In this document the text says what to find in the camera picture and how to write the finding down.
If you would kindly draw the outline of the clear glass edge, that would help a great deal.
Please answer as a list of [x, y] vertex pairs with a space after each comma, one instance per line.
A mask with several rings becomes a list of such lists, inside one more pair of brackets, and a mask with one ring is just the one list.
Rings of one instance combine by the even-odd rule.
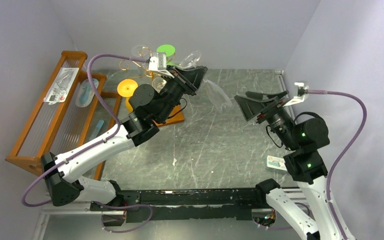
[[[201, 56], [201, 51], [193, 51], [180, 62], [179, 67], [182, 69], [197, 67]], [[222, 112], [224, 109], [228, 109], [233, 106], [233, 103], [228, 95], [213, 81], [204, 77], [201, 86], [204, 87], [209, 101], [217, 111]]]

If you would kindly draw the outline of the green plastic wine glass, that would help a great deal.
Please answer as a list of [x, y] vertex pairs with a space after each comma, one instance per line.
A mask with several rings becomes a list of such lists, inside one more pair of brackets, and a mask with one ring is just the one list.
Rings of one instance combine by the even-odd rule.
[[171, 44], [162, 44], [157, 47], [156, 53], [164, 53], [166, 56], [166, 64], [170, 66], [177, 66], [175, 63], [176, 48]]

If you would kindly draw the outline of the clear champagne flute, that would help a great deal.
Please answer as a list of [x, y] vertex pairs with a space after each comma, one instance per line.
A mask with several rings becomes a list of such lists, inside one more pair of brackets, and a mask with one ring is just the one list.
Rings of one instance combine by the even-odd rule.
[[151, 82], [151, 85], [152, 87], [157, 91], [157, 92], [160, 92], [164, 86], [166, 85], [167, 81], [164, 80], [161, 76], [159, 77], [155, 77], [152, 82]]

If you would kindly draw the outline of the clear glass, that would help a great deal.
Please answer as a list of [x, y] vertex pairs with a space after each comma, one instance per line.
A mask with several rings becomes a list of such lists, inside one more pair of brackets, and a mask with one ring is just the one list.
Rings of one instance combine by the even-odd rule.
[[152, 55], [152, 50], [146, 45], [138, 44], [131, 49], [131, 53], [136, 59], [145, 60], [145, 62], [141, 62], [138, 60], [133, 61], [134, 63], [143, 65], [148, 63]]

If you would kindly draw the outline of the orange plastic wine glass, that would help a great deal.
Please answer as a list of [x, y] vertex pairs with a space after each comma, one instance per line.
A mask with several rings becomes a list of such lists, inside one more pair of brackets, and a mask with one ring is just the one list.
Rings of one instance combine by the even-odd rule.
[[122, 80], [117, 86], [117, 92], [122, 98], [124, 98], [125, 107], [129, 113], [133, 111], [133, 107], [129, 103], [129, 99], [134, 95], [138, 86], [138, 83], [130, 78]]

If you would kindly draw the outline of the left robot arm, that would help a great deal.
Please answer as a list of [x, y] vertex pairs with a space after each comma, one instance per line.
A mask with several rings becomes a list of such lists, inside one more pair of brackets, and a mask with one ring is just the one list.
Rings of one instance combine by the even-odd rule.
[[164, 87], [157, 91], [148, 83], [139, 85], [129, 99], [133, 111], [110, 130], [71, 151], [45, 153], [41, 163], [51, 203], [60, 207], [71, 202], [99, 202], [110, 210], [119, 209], [123, 196], [117, 182], [94, 180], [84, 173], [156, 135], [158, 125], [166, 122], [182, 97], [196, 95], [207, 71], [206, 66], [168, 66], [173, 77], [165, 78]]

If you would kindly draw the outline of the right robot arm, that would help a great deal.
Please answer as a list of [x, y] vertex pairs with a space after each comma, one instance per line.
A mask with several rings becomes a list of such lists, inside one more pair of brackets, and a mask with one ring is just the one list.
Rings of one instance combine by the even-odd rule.
[[318, 150], [330, 144], [326, 122], [317, 114], [295, 123], [286, 112], [287, 91], [277, 94], [246, 92], [234, 97], [246, 121], [267, 122], [289, 154], [283, 157], [287, 172], [304, 194], [313, 217], [308, 216], [274, 179], [256, 185], [255, 202], [280, 214], [302, 240], [353, 240], [328, 190], [326, 165]]

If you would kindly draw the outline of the wooden dish drying rack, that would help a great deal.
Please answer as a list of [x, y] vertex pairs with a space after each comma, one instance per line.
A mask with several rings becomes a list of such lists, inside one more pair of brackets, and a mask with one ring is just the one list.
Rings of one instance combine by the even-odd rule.
[[87, 74], [80, 69], [64, 102], [49, 105], [43, 102], [60, 68], [81, 68], [88, 55], [83, 51], [65, 50], [36, 101], [19, 137], [5, 160], [33, 175], [42, 174], [40, 158], [51, 152], [56, 155], [71, 151], [88, 142], [88, 134], [96, 124], [99, 101], [96, 97], [87, 107], [77, 107], [76, 97]]

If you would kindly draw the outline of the small white card box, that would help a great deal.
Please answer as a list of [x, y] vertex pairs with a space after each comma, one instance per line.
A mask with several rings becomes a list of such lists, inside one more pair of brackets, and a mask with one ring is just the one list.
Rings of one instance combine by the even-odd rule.
[[287, 171], [285, 160], [281, 157], [268, 155], [266, 157], [266, 166], [275, 170]]

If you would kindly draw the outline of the blue pink toothbrush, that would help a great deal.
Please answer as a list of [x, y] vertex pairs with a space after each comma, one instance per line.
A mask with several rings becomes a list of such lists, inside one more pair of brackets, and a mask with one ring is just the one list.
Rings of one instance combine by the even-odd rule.
[[92, 141], [93, 139], [95, 139], [99, 135], [101, 129], [103, 128], [104, 123], [105, 123], [105, 121], [103, 119], [100, 119], [97, 122], [97, 124], [94, 127], [92, 133], [89, 136], [89, 139], [88, 139], [89, 141]]

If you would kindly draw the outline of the white packaged item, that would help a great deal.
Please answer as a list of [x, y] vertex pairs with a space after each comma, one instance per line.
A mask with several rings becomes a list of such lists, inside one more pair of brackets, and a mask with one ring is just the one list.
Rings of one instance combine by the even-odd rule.
[[78, 67], [61, 67], [43, 98], [43, 102], [49, 105], [63, 103], [68, 98], [69, 91], [79, 70]]

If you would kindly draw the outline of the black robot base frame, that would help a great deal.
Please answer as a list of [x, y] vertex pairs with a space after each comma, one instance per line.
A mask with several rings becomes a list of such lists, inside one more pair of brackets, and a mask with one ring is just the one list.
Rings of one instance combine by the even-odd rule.
[[254, 221], [271, 227], [276, 213], [259, 189], [218, 188], [187, 190], [120, 190], [108, 203], [91, 202], [90, 210], [104, 214], [104, 226], [142, 223], [146, 220]]

